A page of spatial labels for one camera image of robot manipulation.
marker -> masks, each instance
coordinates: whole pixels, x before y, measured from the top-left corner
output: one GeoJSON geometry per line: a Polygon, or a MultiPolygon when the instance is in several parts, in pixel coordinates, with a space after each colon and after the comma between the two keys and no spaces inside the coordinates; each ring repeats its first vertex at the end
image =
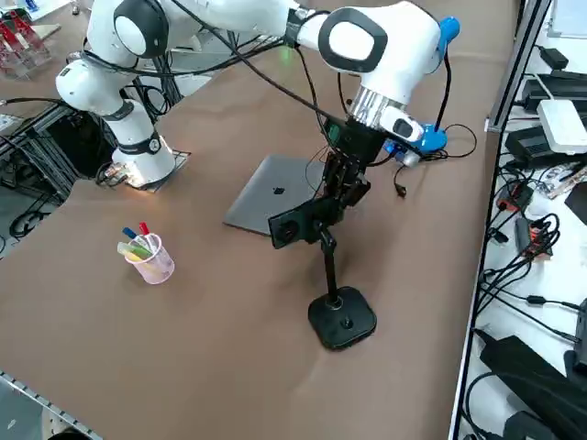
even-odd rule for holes
{"type": "Polygon", "coordinates": [[[150,259],[153,256],[153,254],[151,254],[147,249],[141,246],[128,245],[122,242],[118,243],[118,247],[116,249],[120,249],[125,252],[134,254],[140,259],[150,259]]]}
{"type": "Polygon", "coordinates": [[[133,231],[132,229],[130,229],[129,227],[125,227],[122,230],[122,233],[127,236],[128,238],[130,238],[131,240],[135,240],[137,243],[139,243],[141,246],[143,246],[146,250],[149,250],[150,246],[149,243],[147,243],[147,240],[145,240],[145,238],[143,238],[142,236],[138,236],[137,233],[135,231],[133,231]]]}
{"type": "Polygon", "coordinates": [[[155,252],[157,250],[157,241],[150,234],[150,231],[149,231],[149,228],[147,227],[147,224],[145,222],[140,222],[138,224],[138,228],[140,229],[140,232],[143,233],[143,236],[145,236],[145,239],[149,243],[150,250],[152,252],[155,252]]]}
{"type": "Polygon", "coordinates": [[[116,251],[120,255],[122,255],[123,257],[126,257],[127,259],[129,259],[133,263],[140,263],[140,261],[142,261],[142,259],[140,259],[139,257],[137,257],[135,254],[132,254],[132,253],[126,251],[120,245],[124,245],[124,243],[118,243],[118,247],[116,248],[116,251]]]}

red marker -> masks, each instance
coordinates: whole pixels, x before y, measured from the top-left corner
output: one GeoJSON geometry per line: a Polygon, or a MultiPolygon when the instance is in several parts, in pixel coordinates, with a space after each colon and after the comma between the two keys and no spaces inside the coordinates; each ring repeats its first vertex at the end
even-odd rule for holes
{"type": "Polygon", "coordinates": [[[138,229],[140,229],[140,232],[142,232],[144,236],[150,234],[149,228],[145,222],[140,222],[138,224],[138,229]]]}
{"type": "Polygon", "coordinates": [[[145,236],[147,243],[149,243],[150,251],[153,254],[156,253],[157,248],[159,247],[159,240],[157,240],[149,231],[149,228],[147,227],[147,224],[145,222],[140,222],[138,224],[138,228],[140,229],[140,232],[143,233],[143,236],[145,236]]]}

round stand base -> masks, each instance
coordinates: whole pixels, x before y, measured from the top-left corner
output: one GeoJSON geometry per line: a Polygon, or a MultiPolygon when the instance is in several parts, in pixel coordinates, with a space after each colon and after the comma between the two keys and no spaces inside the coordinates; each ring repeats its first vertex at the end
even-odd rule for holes
{"type": "Polygon", "coordinates": [[[328,295],[312,301],[308,319],[322,345],[329,350],[342,350],[358,343],[375,331],[377,317],[357,289],[338,289],[337,304],[328,295]]]}

green marker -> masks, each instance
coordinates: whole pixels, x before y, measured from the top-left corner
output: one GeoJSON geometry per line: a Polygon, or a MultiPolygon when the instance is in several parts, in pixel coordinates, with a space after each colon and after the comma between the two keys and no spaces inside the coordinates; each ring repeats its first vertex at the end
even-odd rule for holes
{"type": "Polygon", "coordinates": [[[118,249],[136,255],[140,259],[150,259],[151,254],[147,249],[139,245],[128,245],[127,243],[118,243],[118,249]]]}

black stand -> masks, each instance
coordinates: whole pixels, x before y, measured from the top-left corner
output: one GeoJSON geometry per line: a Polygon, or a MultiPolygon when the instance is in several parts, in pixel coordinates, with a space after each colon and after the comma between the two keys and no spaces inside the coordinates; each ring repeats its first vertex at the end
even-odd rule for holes
{"type": "Polygon", "coordinates": [[[334,265],[337,241],[320,222],[316,222],[315,228],[324,253],[328,293],[312,301],[308,307],[308,319],[324,347],[342,350],[372,334],[377,317],[357,289],[337,288],[334,265]]]}

